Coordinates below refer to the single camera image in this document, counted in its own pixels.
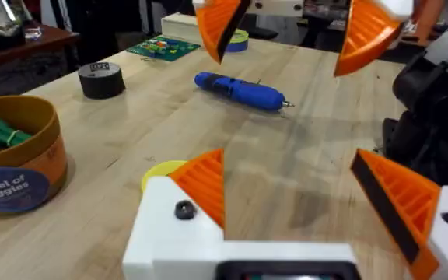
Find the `screwdriver tip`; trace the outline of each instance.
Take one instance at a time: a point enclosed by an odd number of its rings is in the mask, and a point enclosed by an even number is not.
[[[283,107],[294,107],[295,104],[289,102],[289,101],[283,101]]]

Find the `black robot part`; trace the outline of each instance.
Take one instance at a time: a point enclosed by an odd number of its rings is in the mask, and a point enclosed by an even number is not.
[[[383,153],[435,181],[448,184],[448,64],[435,65],[425,52],[394,81],[394,94],[408,109],[383,122]]]

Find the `black duct tape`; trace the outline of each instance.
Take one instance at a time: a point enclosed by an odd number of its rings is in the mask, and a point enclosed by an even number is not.
[[[125,89],[121,68],[110,62],[82,66],[79,71],[82,91],[91,99],[106,99],[121,94]]]

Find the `wooden tabletop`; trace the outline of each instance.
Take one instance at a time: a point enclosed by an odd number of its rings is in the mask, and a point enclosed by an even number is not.
[[[36,52],[56,51],[67,44],[75,43],[79,39],[77,33],[71,33],[67,30],[61,30],[45,25],[39,25],[39,27],[43,33],[43,36],[39,40],[28,40],[24,45],[0,51],[0,64],[16,58],[26,57]]]
[[[29,94],[58,109],[69,183],[42,208],[0,218],[0,279],[122,279],[141,177],[170,159],[225,149],[226,238],[350,243],[364,279],[402,279],[403,263],[349,172],[403,107],[403,65],[375,61],[333,78],[337,54],[252,40],[221,66],[196,50],[175,61],[121,52],[127,90],[88,100],[76,73]],[[267,114],[202,92],[201,71],[261,81],[296,106]]]

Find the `blue screwdriver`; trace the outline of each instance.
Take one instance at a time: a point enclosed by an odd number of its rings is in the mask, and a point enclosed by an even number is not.
[[[276,89],[223,75],[201,72],[194,77],[194,82],[204,90],[262,110],[276,111],[295,106]]]

